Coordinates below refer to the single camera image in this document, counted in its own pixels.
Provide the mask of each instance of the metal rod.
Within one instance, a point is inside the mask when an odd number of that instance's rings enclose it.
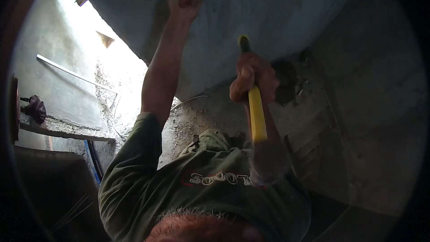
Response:
[[[100,88],[103,88],[103,89],[106,89],[108,91],[111,91],[112,93],[118,94],[118,92],[115,92],[114,90],[112,90],[112,89],[110,89],[110,88],[108,88],[108,87],[106,87],[104,85],[101,85],[100,83],[92,82],[89,79],[87,79],[87,78],[79,75],[78,73],[75,73],[75,72],[73,72],[71,70],[68,70],[67,68],[64,68],[64,67],[60,66],[59,64],[56,64],[56,63],[52,62],[51,60],[49,60],[49,59],[41,56],[40,54],[37,55],[37,58],[41,59],[43,62],[46,62],[46,63],[50,64],[53,67],[56,67],[56,68],[58,68],[60,70],[63,70],[64,72],[67,72],[67,73],[69,73],[69,74],[71,74],[71,75],[73,75],[73,76],[75,76],[77,78],[80,78],[80,79],[82,79],[82,80],[84,80],[86,82],[94,84],[95,86],[99,86]]]

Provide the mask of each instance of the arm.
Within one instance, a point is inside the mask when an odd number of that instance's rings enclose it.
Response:
[[[142,86],[141,112],[154,114],[161,128],[178,86],[182,51],[202,0],[169,0],[170,16]]]
[[[182,50],[198,13],[198,9],[193,9],[193,1],[180,8],[181,1],[184,0],[169,0],[170,18],[142,87],[141,114],[100,184],[100,219],[114,241],[126,239],[137,208],[150,196],[143,193],[157,170],[161,131],[176,92]]]

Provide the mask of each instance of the yellow handle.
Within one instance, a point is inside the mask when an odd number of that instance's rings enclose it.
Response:
[[[252,141],[254,143],[267,140],[266,121],[264,119],[263,103],[260,90],[253,85],[248,92],[249,115],[251,118]]]

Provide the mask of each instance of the concrete slab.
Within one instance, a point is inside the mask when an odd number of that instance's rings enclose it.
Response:
[[[344,135],[352,204],[399,216],[421,168],[428,92],[397,0],[350,0],[313,44]]]
[[[46,136],[43,134],[33,133],[20,129],[18,132],[19,140],[15,142],[16,146],[45,150],[49,147],[46,145]]]
[[[74,138],[80,140],[114,141],[111,132],[101,127],[85,127],[65,119],[58,120],[54,116],[46,117],[39,125],[28,115],[21,113],[19,128],[41,135],[52,137]]]
[[[100,128],[95,86],[36,60],[46,58],[94,80],[97,33],[79,16],[75,0],[36,0],[16,43],[13,64],[22,97],[38,95],[47,114],[83,127]]]
[[[148,64],[169,15],[166,0],[90,0],[101,17]],[[186,100],[232,78],[247,34],[267,60],[299,52],[347,0],[205,0],[191,26],[176,96]]]

